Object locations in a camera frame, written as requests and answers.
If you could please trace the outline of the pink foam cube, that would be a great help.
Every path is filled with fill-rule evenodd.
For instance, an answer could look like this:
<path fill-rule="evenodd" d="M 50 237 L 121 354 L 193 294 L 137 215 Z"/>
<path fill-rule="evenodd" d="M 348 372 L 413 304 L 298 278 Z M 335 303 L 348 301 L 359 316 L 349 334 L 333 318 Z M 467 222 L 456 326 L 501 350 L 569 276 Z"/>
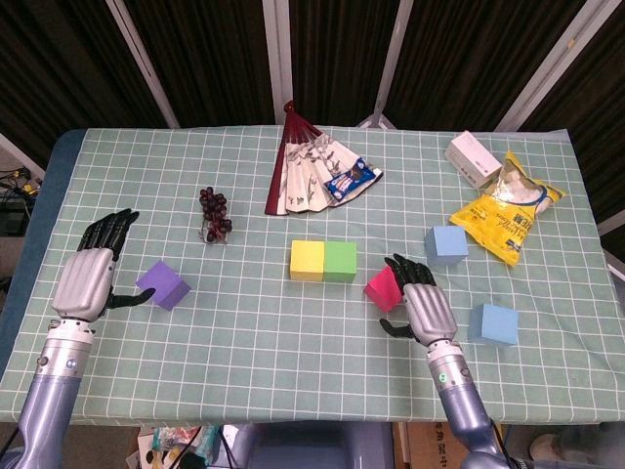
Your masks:
<path fill-rule="evenodd" d="M 401 302 L 401 292 L 391 267 L 386 266 L 365 286 L 364 293 L 384 314 Z"/>

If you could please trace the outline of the dark red grape bunch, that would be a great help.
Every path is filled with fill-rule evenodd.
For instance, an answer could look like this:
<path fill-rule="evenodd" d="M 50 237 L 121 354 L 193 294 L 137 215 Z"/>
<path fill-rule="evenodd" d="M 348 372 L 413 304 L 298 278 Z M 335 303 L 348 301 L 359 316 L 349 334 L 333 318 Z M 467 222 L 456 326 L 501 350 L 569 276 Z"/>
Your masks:
<path fill-rule="evenodd" d="M 199 192 L 199 203 L 202 209 L 202 223 L 199 230 L 200 238 L 207 244 L 227 243 L 227 236 L 232 232 L 232 220 L 229 218 L 227 199 L 212 187 Z"/>

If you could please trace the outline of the purple foam cube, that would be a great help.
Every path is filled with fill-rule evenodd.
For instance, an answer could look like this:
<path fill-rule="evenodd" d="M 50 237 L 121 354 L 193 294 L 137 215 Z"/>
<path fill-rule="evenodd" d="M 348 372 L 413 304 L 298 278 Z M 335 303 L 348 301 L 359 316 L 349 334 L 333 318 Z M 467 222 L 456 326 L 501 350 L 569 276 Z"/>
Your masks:
<path fill-rule="evenodd" d="M 160 308 L 172 311 L 190 292 L 190 286 L 167 264 L 158 261 L 137 281 L 142 290 L 153 288 L 150 300 Z"/>

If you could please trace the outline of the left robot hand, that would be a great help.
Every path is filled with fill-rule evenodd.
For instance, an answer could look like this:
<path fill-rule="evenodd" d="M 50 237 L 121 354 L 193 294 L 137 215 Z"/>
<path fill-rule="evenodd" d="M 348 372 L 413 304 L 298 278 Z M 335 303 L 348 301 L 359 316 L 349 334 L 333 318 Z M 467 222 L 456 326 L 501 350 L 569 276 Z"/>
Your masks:
<path fill-rule="evenodd" d="M 85 230 L 62 270 L 53 299 L 53 309 L 62 319 L 94 322 L 107 310 L 141 305 L 155 293 L 153 287 L 135 296 L 113 293 L 116 263 L 126 235 L 139 216 L 138 211 L 126 208 L 106 215 Z"/>

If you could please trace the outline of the green foam cube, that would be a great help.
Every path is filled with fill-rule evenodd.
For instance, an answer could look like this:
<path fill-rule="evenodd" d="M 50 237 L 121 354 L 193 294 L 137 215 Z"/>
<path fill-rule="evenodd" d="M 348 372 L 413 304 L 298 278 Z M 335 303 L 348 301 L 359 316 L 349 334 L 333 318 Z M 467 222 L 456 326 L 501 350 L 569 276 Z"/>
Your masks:
<path fill-rule="evenodd" d="M 357 272 L 357 247 L 352 241 L 324 243 L 323 280 L 352 282 Z"/>

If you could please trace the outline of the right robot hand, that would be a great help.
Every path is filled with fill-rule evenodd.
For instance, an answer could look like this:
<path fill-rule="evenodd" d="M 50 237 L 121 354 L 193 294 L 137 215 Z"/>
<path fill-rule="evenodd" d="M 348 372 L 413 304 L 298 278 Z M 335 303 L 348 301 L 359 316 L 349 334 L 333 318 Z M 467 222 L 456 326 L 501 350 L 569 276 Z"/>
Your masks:
<path fill-rule="evenodd" d="M 458 330 L 455 317 L 430 268 L 397 253 L 384 260 L 394 274 L 408 324 L 393 326 L 379 319 L 383 330 L 394 338 L 412 338 L 426 347 L 440 340 L 453 340 Z"/>

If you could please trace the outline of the green checked tablecloth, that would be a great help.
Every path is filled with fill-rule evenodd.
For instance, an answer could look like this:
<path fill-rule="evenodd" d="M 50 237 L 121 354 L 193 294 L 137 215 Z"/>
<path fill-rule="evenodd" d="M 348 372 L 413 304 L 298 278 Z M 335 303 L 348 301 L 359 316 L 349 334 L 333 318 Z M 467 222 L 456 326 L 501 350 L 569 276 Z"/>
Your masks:
<path fill-rule="evenodd" d="M 449 132 L 332 128 L 380 167 L 363 195 L 320 213 L 269 217 L 265 202 L 281 129 L 92 129 L 66 134 L 48 184 L 61 197 L 37 210 L 15 276 L 13 325 L 0 328 L 0 421 L 18 418 L 63 265 L 84 230 L 124 208 L 140 213 L 115 270 L 132 294 L 158 261 L 190 292 L 172 311 L 151 304 L 107 313 L 73 418 L 131 425 L 290 419 L 439 420 L 444 416 L 418 344 L 388 336 L 365 284 L 400 253 L 425 258 L 426 232 L 477 197 L 445 159 Z M 609 276 L 569 137 L 563 131 L 479 135 L 512 151 L 565 197 L 539 215 L 509 267 L 470 243 L 468 257 L 434 268 L 480 395 L 492 418 L 515 423 L 625 420 L 625 315 Z M 199 235 L 199 192 L 227 199 L 227 243 Z M 352 241 L 352 282 L 297 281 L 291 243 Z M 519 313 L 518 344 L 468 338 L 471 311 Z"/>

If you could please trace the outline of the white shoe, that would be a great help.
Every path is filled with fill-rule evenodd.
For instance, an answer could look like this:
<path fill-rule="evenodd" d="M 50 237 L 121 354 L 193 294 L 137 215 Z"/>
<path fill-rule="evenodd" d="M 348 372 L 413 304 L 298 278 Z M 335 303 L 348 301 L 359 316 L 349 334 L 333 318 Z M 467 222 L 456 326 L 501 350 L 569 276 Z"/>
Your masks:
<path fill-rule="evenodd" d="M 557 434 L 543 434 L 533 440 L 528 448 L 528 453 L 534 461 L 561 459 L 558 447 Z"/>

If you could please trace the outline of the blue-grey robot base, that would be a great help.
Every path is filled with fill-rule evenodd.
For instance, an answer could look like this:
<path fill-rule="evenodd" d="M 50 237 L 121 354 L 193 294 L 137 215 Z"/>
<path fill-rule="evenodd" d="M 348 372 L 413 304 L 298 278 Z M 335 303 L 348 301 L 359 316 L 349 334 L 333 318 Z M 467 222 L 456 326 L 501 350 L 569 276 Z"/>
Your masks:
<path fill-rule="evenodd" d="M 392 425 L 293 421 L 228 425 L 240 469 L 395 469 Z"/>

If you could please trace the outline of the light blue foam cube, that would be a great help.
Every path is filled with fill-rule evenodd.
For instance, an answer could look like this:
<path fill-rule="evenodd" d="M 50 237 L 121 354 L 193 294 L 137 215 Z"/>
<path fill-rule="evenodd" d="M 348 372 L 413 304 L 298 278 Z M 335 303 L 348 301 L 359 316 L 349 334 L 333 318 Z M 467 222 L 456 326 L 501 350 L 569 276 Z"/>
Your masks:
<path fill-rule="evenodd" d="M 429 265 L 456 265 L 468 255 L 466 233 L 459 226 L 435 226 L 425 236 L 425 250 Z"/>
<path fill-rule="evenodd" d="M 476 343 L 498 347 L 518 344 L 519 313 L 515 310 L 482 304 L 471 311 L 468 338 Z"/>

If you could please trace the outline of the yellow foam cube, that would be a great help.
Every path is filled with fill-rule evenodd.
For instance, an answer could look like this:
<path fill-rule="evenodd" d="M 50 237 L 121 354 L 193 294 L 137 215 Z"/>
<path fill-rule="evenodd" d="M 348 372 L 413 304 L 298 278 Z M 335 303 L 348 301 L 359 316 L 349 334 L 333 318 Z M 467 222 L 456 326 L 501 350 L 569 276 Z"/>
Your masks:
<path fill-rule="evenodd" d="M 323 241 L 294 239 L 291 243 L 290 278 L 297 281 L 322 281 L 324 253 Z"/>

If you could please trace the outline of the blue cookie snack packet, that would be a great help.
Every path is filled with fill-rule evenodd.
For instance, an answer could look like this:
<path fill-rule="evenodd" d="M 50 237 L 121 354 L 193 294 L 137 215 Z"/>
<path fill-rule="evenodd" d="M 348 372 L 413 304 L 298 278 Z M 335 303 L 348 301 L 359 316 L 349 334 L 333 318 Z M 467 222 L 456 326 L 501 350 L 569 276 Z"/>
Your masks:
<path fill-rule="evenodd" d="M 324 186 L 337 202 L 346 202 L 350 196 L 366 189 L 380 176 L 379 172 L 375 172 L 359 157 L 348 171 L 333 177 Z"/>

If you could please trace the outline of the white cardboard box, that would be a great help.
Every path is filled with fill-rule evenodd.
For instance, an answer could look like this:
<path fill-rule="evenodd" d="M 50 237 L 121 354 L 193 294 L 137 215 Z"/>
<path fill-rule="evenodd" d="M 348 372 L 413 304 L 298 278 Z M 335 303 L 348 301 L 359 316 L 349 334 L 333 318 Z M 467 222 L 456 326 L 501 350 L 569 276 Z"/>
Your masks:
<path fill-rule="evenodd" d="M 489 185 L 502 168 L 502 164 L 469 131 L 453 138 L 444 156 L 477 190 Z"/>

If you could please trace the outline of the white metal frame post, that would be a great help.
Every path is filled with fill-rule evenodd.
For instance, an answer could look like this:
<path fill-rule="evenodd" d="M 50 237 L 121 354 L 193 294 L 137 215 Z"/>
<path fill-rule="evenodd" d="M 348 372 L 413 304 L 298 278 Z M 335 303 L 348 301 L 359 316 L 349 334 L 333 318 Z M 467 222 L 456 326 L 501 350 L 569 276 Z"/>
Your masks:
<path fill-rule="evenodd" d="M 517 132 L 538 108 L 622 0 L 586 0 L 495 127 Z"/>
<path fill-rule="evenodd" d="M 294 98 L 289 0 L 262 0 L 262 5 L 274 120 L 277 125 L 283 125 L 283 108 Z"/>
<path fill-rule="evenodd" d="M 394 81 L 396 66 L 403 45 L 405 32 L 414 5 L 414 0 L 400 0 L 396 19 L 387 51 L 382 77 L 378 87 L 373 112 L 361 121 L 358 126 L 363 129 L 378 128 L 395 129 L 392 121 L 384 114 L 388 97 Z"/>
<path fill-rule="evenodd" d="M 625 209 L 598 224 L 599 236 L 604 236 L 625 225 Z"/>
<path fill-rule="evenodd" d="M 45 169 L 38 165 L 32 158 L 17 147 L 10 139 L 0 132 L 0 154 L 10 155 L 26 167 L 30 173 L 38 179 L 45 178 Z"/>
<path fill-rule="evenodd" d="M 105 2 L 165 122 L 169 128 L 179 128 L 180 123 L 124 0 Z"/>

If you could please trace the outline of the brown cardboard box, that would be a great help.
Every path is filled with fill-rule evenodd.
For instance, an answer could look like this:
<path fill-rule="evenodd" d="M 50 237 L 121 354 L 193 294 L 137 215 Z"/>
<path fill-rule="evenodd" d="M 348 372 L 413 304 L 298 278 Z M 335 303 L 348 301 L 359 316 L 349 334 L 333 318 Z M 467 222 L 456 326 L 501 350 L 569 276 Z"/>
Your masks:
<path fill-rule="evenodd" d="M 400 469 L 460 469 L 468 454 L 447 422 L 399 422 L 394 432 Z"/>

